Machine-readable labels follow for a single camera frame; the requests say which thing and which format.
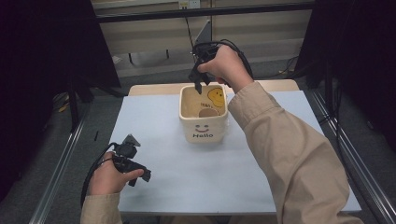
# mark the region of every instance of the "metal frame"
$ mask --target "metal frame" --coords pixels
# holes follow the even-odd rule
[[[320,112],[324,116],[329,115],[329,111],[325,106],[326,103],[322,95],[318,93],[318,91],[313,91],[312,95],[320,109]],[[368,169],[364,161],[361,159],[359,152],[356,150],[356,148],[353,147],[352,143],[347,137],[347,134],[339,125],[337,125],[338,120],[336,118],[329,118],[328,121],[329,121],[329,126],[332,129],[334,135],[337,135],[337,132],[339,134],[338,141],[340,143],[340,149],[343,150],[343,152],[348,157],[350,163],[357,172],[364,187],[366,187],[367,191],[374,199],[375,204],[377,205],[377,208],[381,212],[383,218],[387,221],[387,223],[395,224],[396,209],[392,204],[390,198],[385,193],[385,191],[381,189],[378,182],[375,180],[374,176],[371,174],[370,170]]]
[[[66,171],[67,164],[70,161],[73,150],[75,149],[78,139],[80,137],[82,128],[84,127],[86,118],[89,115],[90,108],[91,104],[85,105],[78,126],[72,133],[70,133],[69,139],[67,140],[66,146],[64,147],[64,152],[62,153],[62,156],[58,161],[55,171],[52,174],[52,177],[47,185],[43,196],[40,199],[40,202],[38,203],[38,206],[35,208],[35,212],[33,213],[29,224],[45,223],[52,203],[55,200],[56,193],[58,192],[58,188],[61,184],[61,180],[64,176],[64,172]]]
[[[160,19],[201,17],[201,16],[218,16],[247,13],[279,12],[313,9],[315,2],[289,3],[289,4],[272,4],[259,5],[252,7],[211,7],[195,8],[187,10],[169,10],[144,13],[125,13],[96,16],[99,23],[119,22],[119,21],[148,21]]]

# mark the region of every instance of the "white tabletop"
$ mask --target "white tabletop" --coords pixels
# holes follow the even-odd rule
[[[289,112],[322,133],[302,91],[272,92]],[[122,213],[246,215],[274,213],[268,181],[232,116],[221,143],[191,144],[178,118],[177,94],[125,97],[110,142],[131,133],[142,145],[134,161],[152,177],[121,192]],[[361,210],[351,191],[345,211]]]

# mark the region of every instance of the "beige jacket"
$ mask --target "beige jacket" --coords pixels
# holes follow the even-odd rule
[[[270,183],[278,223],[362,223],[340,213],[349,195],[347,176],[328,139],[285,111],[255,82],[229,110]],[[81,223],[121,223],[119,194],[88,196]]]

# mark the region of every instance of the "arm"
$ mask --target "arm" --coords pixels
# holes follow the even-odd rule
[[[112,157],[107,152],[104,160]],[[105,161],[94,173],[90,181],[90,195],[85,198],[81,211],[80,223],[83,224],[121,224],[118,209],[120,192],[125,184],[143,174],[143,170],[134,170],[122,174],[112,160]]]
[[[233,87],[229,109],[268,178],[278,223],[361,223],[340,213],[349,187],[327,138],[281,108],[259,83],[248,80],[246,71],[227,68],[243,67],[230,49],[221,47],[219,53],[221,61],[216,57],[198,69]]]

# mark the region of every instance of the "white container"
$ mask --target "white container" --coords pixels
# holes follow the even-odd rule
[[[220,85],[193,86],[180,91],[179,117],[186,140],[191,143],[220,142],[227,129],[227,95]]]

